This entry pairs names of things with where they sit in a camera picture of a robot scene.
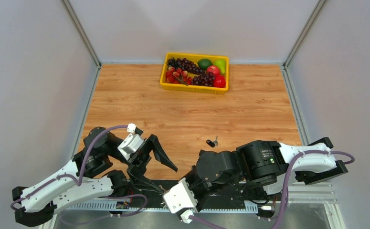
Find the black key tag with key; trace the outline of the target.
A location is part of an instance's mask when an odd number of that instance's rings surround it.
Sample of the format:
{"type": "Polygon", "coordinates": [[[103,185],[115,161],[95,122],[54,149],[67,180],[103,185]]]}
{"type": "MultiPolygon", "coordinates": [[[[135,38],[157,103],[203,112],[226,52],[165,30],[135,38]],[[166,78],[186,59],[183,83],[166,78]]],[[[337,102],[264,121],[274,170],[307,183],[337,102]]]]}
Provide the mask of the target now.
{"type": "Polygon", "coordinates": [[[206,140],[206,144],[209,145],[210,147],[214,148],[218,146],[218,137],[216,136],[214,140],[206,140]]]}

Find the large silver keyring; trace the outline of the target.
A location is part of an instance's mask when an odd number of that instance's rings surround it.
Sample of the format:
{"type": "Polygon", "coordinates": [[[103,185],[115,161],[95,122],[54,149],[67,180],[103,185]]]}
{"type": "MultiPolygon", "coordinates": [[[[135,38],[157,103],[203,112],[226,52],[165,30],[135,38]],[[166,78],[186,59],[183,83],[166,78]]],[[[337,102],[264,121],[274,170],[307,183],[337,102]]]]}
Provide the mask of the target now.
{"type": "Polygon", "coordinates": [[[159,188],[163,191],[163,193],[167,192],[167,190],[162,185],[159,185],[159,188]]]}

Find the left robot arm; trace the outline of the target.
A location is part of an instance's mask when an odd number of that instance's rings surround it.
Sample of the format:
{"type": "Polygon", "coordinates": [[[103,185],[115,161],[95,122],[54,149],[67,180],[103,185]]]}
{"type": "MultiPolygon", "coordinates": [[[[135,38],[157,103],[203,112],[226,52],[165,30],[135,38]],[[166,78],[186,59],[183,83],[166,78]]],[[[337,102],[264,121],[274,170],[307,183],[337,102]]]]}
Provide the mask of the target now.
{"type": "Polygon", "coordinates": [[[61,169],[30,187],[12,190],[15,221],[27,227],[48,222],[75,204],[94,198],[132,199],[135,190],[163,193],[145,176],[151,158],[178,171],[157,136],[142,137],[135,124],[123,126],[128,135],[114,135],[114,127],[95,127],[84,138],[84,148],[61,169]]]}

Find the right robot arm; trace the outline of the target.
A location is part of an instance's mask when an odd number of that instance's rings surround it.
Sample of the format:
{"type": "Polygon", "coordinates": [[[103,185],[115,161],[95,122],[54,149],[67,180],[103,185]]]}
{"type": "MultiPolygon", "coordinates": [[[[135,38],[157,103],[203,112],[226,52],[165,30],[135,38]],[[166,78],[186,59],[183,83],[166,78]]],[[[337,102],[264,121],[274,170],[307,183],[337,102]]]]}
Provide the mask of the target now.
{"type": "Polygon", "coordinates": [[[223,190],[236,191],[242,200],[267,201],[281,193],[284,183],[312,185],[347,173],[347,162],[337,160],[332,148],[323,137],[307,146],[256,140],[234,151],[201,150],[184,179],[201,205],[223,190]]]}

